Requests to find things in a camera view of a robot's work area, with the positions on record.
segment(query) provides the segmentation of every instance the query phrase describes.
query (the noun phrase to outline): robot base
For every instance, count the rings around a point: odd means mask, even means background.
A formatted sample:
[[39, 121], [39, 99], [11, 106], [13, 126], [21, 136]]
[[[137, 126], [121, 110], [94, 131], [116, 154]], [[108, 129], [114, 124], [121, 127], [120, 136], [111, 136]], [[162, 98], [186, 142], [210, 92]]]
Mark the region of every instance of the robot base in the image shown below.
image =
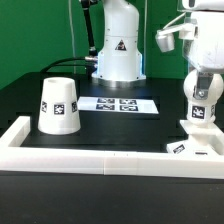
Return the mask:
[[197, 127], [189, 121], [180, 121], [189, 135], [188, 140], [167, 145], [167, 152], [186, 156], [219, 156], [224, 155], [224, 134], [214, 124]]
[[103, 86], [113, 87], [113, 88], [130, 88], [130, 87], [144, 86], [146, 82], [146, 78], [145, 76], [143, 76], [143, 78], [137, 79], [135, 81], [113, 81], [113, 80], [106, 80], [106, 79], [94, 77], [93, 75], [92, 82], [103, 85]]

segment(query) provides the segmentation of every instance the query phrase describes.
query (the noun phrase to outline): black cable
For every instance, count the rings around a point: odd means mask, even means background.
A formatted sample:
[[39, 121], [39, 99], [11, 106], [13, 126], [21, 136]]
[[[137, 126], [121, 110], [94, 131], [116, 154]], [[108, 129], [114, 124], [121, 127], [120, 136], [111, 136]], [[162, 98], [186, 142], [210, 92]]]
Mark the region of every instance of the black cable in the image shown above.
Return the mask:
[[89, 40], [89, 55], [97, 56], [97, 50], [96, 50], [94, 38], [93, 38], [93, 30], [92, 30], [89, 9], [83, 9], [83, 12], [85, 16], [86, 29], [87, 29], [88, 40]]
[[63, 63], [63, 62], [68, 62], [68, 61], [85, 61], [85, 57], [73, 57], [73, 58], [65, 58], [65, 59], [61, 59], [61, 60], [58, 60], [58, 61], [55, 61], [53, 63], [51, 63], [50, 65], [46, 66], [45, 68], [43, 68], [40, 72], [41, 73], [45, 73], [47, 72], [51, 67], [54, 67], [54, 65], [57, 65], [57, 64], [60, 64], [60, 63]]
[[50, 68], [53, 68], [53, 67], [73, 66], [73, 67], [90, 67], [90, 68], [92, 68], [94, 65], [95, 64], [85, 64], [85, 65], [82, 65], [82, 64], [55, 64], [55, 65], [52, 65], [51, 67], [48, 66], [48, 69], [45, 70], [44, 72], [46, 73]]

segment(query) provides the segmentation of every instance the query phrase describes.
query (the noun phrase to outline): white block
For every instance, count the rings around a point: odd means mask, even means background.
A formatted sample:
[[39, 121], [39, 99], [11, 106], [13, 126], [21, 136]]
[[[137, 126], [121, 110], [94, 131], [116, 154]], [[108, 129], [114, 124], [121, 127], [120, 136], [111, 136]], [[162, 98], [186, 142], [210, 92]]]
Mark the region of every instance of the white block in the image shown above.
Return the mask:
[[105, 152], [105, 175], [136, 175], [137, 152]]
[[0, 150], [0, 170], [103, 174], [104, 152], [9, 147]]
[[30, 117], [20, 116], [0, 138], [0, 149], [19, 147], [30, 132]]

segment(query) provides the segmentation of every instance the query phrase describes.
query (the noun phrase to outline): warning label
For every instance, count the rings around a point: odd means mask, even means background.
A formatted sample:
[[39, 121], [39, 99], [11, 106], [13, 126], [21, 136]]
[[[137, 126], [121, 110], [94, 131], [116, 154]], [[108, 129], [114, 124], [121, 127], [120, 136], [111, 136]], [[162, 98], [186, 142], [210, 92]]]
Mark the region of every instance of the warning label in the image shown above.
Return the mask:
[[121, 40], [119, 42], [119, 44], [117, 45], [117, 47], [115, 48], [115, 50], [118, 50], [118, 51], [127, 51], [123, 40]]

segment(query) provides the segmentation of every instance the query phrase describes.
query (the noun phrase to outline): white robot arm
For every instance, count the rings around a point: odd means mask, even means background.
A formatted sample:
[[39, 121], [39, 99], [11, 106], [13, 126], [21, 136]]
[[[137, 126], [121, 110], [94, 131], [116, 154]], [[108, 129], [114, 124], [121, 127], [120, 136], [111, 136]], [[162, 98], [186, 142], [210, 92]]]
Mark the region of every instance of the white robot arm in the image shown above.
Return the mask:
[[214, 151], [210, 144], [214, 142], [212, 136], [219, 130], [213, 124], [215, 105], [224, 88], [220, 75], [224, 73], [224, 1], [182, 0], [181, 4], [184, 11], [191, 12], [190, 17], [184, 24], [166, 26], [156, 35], [160, 49], [165, 52], [174, 49], [172, 33], [179, 31], [179, 37], [184, 40], [183, 56], [194, 68], [184, 82], [188, 120], [181, 121], [189, 138], [168, 144], [167, 150], [170, 153], [214, 155], [218, 150]]
[[110, 87], [141, 84], [145, 75], [142, 74], [142, 55], [137, 49], [139, 13], [125, 0], [102, 2], [105, 16], [104, 47], [98, 53], [98, 69], [92, 78]]

